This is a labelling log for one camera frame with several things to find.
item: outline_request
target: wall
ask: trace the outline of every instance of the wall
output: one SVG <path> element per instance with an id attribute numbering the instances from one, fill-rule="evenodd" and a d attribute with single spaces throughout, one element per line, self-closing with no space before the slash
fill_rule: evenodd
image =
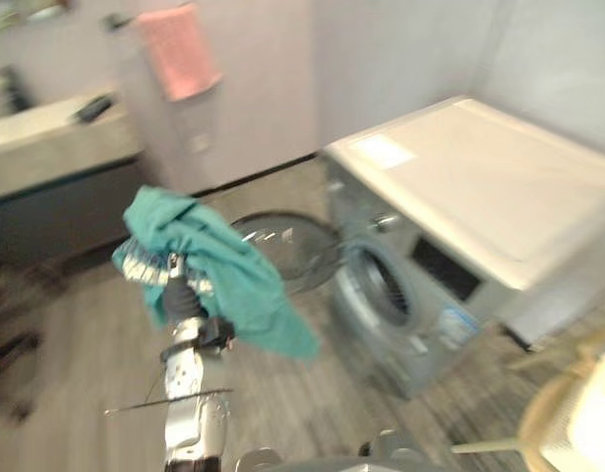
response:
<path id="1" fill-rule="evenodd" d="M 118 82 L 162 183 L 196 192 L 317 148 L 309 2 L 198 1 L 224 79 L 178 105 L 161 95 L 133 29 L 99 25 L 178 0 L 76 1 L 63 17 L 0 31 L 0 67 L 16 65 L 42 101 Z"/>
<path id="2" fill-rule="evenodd" d="M 325 144 L 469 90 L 496 0 L 314 3 Z"/>
<path id="3" fill-rule="evenodd" d="M 605 152 L 605 0 L 502 0 L 471 92 Z"/>

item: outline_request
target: sticker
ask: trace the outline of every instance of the sticker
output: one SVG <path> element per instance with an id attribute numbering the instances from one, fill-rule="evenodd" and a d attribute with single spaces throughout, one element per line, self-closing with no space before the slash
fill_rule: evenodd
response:
<path id="1" fill-rule="evenodd" d="M 412 152 L 383 135 L 364 138 L 350 145 L 382 169 L 390 169 L 416 157 Z"/>
<path id="2" fill-rule="evenodd" d="M 463 346 L 478 331 L 476 321 L 457 307 L 448 306 L 443 309 L 438 319 L 440 340 L 455 351 Z"/>

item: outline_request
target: front-loading washing machine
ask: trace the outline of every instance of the front-loading washing machine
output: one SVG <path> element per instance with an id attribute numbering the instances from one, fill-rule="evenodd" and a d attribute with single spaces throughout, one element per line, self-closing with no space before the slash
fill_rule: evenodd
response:
<path id="1" fill-rule="evenodd" d="M 450 367 L 484 325 L 470 303 L 462 303 L 477 279 L 341 165 L 328 158 L 327 166 L 331 218 L 341 230 L 335 311 L 396 386 L 415 394 Z M 447 273 L 448 284 L 433 279 L 426 265 Z"/>
<path id="2" fill-rule="evenodd" d="M 326 224 L 234 226 L 289 291 L 329 279 L 341 319 L 407 393 L 488 324 L 532 345 L 605 297 L 605 156 L 456 97 L 339 140 Z"/>

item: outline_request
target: washing machine door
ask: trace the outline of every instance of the washing machine door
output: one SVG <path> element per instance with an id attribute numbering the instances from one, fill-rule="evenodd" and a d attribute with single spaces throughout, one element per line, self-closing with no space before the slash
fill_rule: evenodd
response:
<path id="1" fill-rule="evenodd" d="M 307 214 L 284 210 L 252 213 L 234 221 L 232 227 L 272 262 L 289 294 L 318 287 L 338 269 L 339 231 Z"/>

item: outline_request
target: mirror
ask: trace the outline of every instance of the mirror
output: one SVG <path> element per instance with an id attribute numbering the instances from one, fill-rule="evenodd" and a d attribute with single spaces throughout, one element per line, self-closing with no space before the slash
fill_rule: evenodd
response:
<path id="1" fill-rule="evenodd" d="M 61 15 L 71 0 L 0 0 L 0 30 Z"/>

